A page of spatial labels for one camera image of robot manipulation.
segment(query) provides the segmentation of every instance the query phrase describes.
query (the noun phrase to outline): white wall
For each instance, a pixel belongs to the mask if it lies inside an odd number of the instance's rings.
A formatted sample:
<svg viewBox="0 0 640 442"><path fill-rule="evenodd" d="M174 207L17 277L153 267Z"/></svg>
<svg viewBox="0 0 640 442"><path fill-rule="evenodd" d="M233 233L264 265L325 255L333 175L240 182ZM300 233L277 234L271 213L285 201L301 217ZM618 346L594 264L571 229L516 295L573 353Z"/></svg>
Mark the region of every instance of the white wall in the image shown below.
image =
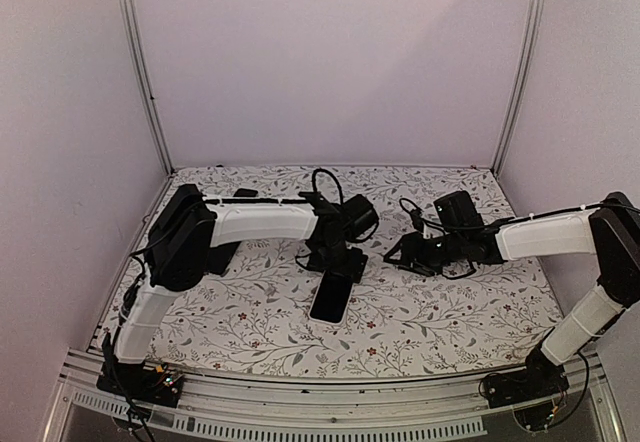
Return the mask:
<svg viewBox="0 0 640 442"><path fill-rule="evenodd" d="M601 200L640 205L640 0L546 0L502 181L520 213ZM592 257L545 261L568 310L594 284ZM640 313L598 344L629 440L640 440Z"/></svg>
<svg viewBox="0 0 640 442"><path fill-rule="evenodd" d="M488 166L529 0L136 0L178 166Z"/></svg>
<svg viewBox="0 0 640 442"><path fill-rule="evenodd" d="M0 440L36 440L162 173L118 0L0 0Z"/></svg>

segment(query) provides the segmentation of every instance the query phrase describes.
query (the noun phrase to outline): floral tablecloth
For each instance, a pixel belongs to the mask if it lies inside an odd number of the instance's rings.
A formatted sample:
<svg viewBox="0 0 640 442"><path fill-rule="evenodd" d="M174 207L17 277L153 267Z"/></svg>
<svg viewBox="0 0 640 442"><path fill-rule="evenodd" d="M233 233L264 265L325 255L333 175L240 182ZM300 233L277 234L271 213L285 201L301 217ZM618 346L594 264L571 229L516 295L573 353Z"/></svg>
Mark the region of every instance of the floral tablecloth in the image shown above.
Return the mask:
<svg viewBox="0 0 640 442"><path fill-rule="evenodd" d="M313 167L188 168L175 189L195 183L209 194L240 188L264 196L310 190ZM411 229L398 206L409 197L431 202L452 191L471 193L485 222L511 215L489 171L405 167L337 167L345 197L364 194L381 223L360 247L369 255L346 322L312 322L307 311L321 275L294 263L303 242L243 242L223 277L206 276L171 307L149 348L153 359L192 368L314 378L393 378L451 374L510 365L561 317L536 260L481 266L466 279L426 278L383 264L382 254ZM330 179L319 188L336 197ZM137 272L131 265L102 330L114 329L122 295Z"/></svg>

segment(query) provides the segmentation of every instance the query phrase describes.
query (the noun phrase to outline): floral pattern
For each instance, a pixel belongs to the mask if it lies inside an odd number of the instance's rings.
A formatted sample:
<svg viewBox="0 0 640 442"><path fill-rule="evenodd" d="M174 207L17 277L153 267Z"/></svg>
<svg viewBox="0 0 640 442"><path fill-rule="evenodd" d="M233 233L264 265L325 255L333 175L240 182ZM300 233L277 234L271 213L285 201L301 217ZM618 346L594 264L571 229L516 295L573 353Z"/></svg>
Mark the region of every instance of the floral pattern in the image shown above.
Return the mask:
<svg viewBox="0 0 640 442"><path fill-rule="evenodd" d="M176 188L195 183L208 195L240 188L263 196L310 189L312 167L214 167L180 170ZM412 230L398 206L408 197L435 217L431 201L467 190L490 222L512 215L489 171L402 167L337 167L345 197L362 193L380 216L345 323L307 316L321 274L294 263L300 241L253 240L240 245L224 276L206 276L170 308L149 349L153 359L190 368L276 376L391 378L460 373L521 362L560 319L536 260L480 266L465 279L422 277L383 264L382 255ZM319 177L327 198L331 180ZM131 265L102 328L115 328L122 295L137 272Z"/></svg>

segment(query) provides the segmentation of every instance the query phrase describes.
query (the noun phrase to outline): vertical metal post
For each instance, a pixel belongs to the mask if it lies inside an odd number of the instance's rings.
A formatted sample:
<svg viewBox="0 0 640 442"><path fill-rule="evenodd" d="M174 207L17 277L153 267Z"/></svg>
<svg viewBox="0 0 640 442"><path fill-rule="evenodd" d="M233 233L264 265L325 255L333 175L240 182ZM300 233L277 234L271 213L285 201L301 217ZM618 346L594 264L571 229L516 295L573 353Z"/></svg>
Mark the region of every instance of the vertical metal post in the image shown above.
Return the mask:
<svg viewBox="0 0 640 442"><path fill-rule="evenodd" d="M149 73L147 71L147 66L142 52L140 30L138 28L138 20L136 18L136 10L133 0L120 0L120 9L122 10L122 18L124 20L127 39L129 41L131 59L136 72L136 78L138 79L138 86L142 96L142 103L147 114L149 128L151 129L151 135L153 137L162 168L167 175L170 175L174 171L173 163L171 162L171 156L169 155L169 149L167 148L167 141L165 140L162 126L160 125L158 109L151 90L151 82L149 80Z"/></svg>
<svg viewBox="0 0 640 442"><path fill-rule="evenodd" d="M522 44L522 52L520 54L520 62L518 64L518 72L513 86L513 91L511 92L511 98L509 99L507 115L505 117L504 125L502 126L498 147L496 148L496 152L493 156L493 162L491 164L491 170L495 174L496 178L500 177L502 169L504 168L504 163L509 151L509 145L513 137L513 131L516 127L518 114L520 112L520 106L522 105L522 98L527 84L529 68L531 66L533 51L538 37L538 28L542 17L543 5L544 0L529 0L529 14L527 16L527 24Z"/></svg>

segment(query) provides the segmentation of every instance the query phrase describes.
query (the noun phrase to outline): smartphone screen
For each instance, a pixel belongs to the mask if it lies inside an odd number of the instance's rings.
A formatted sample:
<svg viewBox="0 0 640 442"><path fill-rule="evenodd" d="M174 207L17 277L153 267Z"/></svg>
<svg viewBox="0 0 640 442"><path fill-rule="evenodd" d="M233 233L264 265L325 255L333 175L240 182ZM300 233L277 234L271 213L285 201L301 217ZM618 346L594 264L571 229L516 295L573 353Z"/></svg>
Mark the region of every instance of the smartphone screen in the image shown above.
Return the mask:
<svg viewBox="0 0 640 442"><path fill-rule="evenodd" d="M313 298L309 318L329 324L341 323L347 312L352 288L351 278L325 272Z"/></svg>

